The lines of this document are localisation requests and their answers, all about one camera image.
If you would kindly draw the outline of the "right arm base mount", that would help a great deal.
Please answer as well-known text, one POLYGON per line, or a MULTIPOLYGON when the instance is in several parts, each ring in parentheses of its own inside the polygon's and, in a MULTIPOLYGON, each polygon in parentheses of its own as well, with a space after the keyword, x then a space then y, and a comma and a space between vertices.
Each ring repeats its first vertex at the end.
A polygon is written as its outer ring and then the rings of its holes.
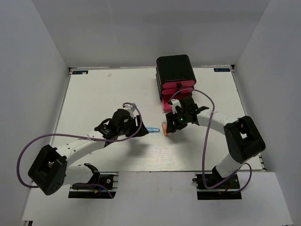
POLYGON ((237 175, 214 189, 206 189, 203 183, 202 174, 196 174, 192 179, 196 185, 198 200, 241 200, 240 183, 237 175))

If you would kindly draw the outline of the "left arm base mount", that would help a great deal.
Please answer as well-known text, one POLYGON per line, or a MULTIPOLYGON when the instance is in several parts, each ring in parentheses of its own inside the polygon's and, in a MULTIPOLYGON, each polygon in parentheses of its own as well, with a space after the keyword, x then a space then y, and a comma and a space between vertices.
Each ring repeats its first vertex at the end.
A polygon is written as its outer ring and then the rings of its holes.
POLYGON ((97 173, 84 186, 71 185, 71 199, 113 199, 118 188, 117 172, 97 173))

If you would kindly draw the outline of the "left corner label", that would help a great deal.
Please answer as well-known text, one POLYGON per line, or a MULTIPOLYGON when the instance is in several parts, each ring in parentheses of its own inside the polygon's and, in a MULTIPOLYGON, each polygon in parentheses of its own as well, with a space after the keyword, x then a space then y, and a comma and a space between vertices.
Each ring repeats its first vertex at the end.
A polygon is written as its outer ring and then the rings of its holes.
POLYGON ((72 71, 72 75, 88 74, 88 70, 72 71))

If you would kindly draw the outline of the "pink bottom drawer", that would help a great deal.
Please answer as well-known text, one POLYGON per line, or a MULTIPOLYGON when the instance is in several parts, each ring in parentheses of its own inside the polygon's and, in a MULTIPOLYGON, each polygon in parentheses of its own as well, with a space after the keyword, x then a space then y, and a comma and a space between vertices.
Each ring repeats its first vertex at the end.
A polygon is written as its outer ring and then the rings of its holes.
MULTIPOLYGON (((184 97, 191 96, 192 93, 183 93, 183 94, 177 94, 173 97, 173 99, 183 99, 184 97)), ((161 100, 163 103, 163 111, 164 112, 171 112, 172 106, 168 104, 169 99, 172 97, 172 95, 162 95, 161 100)))

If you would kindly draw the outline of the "corner label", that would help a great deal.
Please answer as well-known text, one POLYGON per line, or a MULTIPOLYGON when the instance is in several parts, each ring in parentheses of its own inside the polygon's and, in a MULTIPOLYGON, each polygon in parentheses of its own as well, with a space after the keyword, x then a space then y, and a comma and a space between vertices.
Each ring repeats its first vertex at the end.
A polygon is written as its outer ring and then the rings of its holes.
POLYGON ((72 75, 88 74, 88 70, 72 71, 72 75))
POLYGON ((229 68, 214 68, 215 72, 230 72, 229 68))

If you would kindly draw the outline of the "black drawer cabinet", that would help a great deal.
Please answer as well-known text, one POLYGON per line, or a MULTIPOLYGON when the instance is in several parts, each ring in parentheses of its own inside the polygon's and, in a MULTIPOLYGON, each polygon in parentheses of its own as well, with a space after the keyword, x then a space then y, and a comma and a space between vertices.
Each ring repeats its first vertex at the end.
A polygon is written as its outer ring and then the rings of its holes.
POLYGON ((188 55, 161 56, 156 60, 156 81, 161 99, 167 81, 196 80, 188 55))

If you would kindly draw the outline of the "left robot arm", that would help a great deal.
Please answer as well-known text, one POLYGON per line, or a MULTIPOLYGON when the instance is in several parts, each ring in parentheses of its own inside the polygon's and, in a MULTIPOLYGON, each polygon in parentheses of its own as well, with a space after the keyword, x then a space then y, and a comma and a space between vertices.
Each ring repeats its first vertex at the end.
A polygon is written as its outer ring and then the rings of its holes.
POLYGON ((90 163, 74 166, 74 162, 96 150, 106 148, 120 136, 143 137, 149 132, 140 115, 125 107, 118 109, 111 118, 96 126, 86 137, 68 144, 42 147, 29 169, 28 175, 45 195, 52 195, 64 185, 75 189, 108 189, 106 179, 90 163))

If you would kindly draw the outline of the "right corner label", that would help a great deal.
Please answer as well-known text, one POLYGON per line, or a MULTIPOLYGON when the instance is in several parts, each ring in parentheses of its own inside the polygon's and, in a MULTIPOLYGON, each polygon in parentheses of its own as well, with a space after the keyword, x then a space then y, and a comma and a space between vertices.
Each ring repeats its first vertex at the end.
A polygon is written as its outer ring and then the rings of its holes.
POLYGON ((215 72, 230 72, 229 68, 214 68, 215 72))

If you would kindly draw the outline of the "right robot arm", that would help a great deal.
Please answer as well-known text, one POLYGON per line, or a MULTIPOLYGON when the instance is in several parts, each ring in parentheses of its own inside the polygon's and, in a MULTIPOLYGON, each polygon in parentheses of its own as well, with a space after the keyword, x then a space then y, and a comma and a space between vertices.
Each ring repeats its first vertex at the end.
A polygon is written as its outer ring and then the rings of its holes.
POLYGON ((225 187, 230 176, 239 170, 245 162, 265 150, 265 142, 253 119, 249 116, 241 118, 229 117, 199 107, 191 97, 170 101, 172 110, 166 114, 166 132, 175 133, 187 127, 189 123, 206 126, 207 131, 213 129, 225 136, 229 153, 213 167, 208 187, 225 187))

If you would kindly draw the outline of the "orange correction tape case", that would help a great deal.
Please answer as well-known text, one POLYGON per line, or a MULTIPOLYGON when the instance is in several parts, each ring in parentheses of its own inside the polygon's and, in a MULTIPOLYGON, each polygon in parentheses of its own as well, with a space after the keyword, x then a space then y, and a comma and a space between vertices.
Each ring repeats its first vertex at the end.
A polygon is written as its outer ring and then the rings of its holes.
POLYGON ((164 136, 167 137, 168 132, 167 132, 167 123, 166 122, 162 122, 162 130, 163 130, 164 136))

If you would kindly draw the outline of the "blue correction tape case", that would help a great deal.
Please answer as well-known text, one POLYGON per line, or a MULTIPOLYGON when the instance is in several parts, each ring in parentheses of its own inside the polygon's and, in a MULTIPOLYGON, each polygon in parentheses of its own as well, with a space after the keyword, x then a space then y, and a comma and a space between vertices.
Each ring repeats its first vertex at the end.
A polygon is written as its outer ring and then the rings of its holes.
POLYGON ((159 133, 160 129, 159 128, 153 128, 153 127, 147 127, 146 128, 149 133, 159 133))

